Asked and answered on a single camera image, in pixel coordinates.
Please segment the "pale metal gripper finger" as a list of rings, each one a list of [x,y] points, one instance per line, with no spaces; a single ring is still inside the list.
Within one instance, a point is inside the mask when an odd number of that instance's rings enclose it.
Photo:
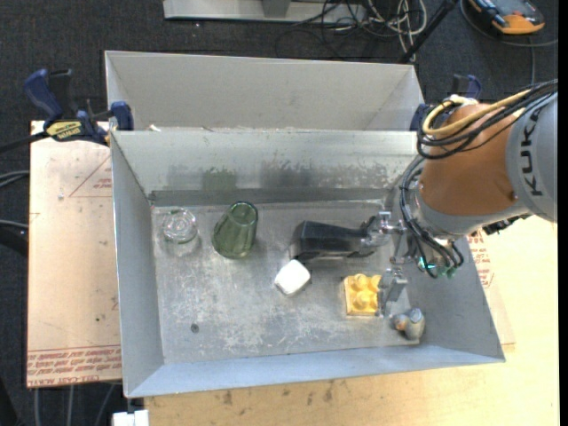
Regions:
[[[361,247],[363,249],[374,249],[385,245],[392,236],[402,234],[402,224],[397,222],[391,224],[391,213],[389,211],[379,211],[365,221],[360,229],[363,231],[361,237]]]
[[[398,267],[389,268],[379,282],[378,299],[380,300],[380,313],[383,317],[391,315],[394,305],[407,285],[407,278]]]

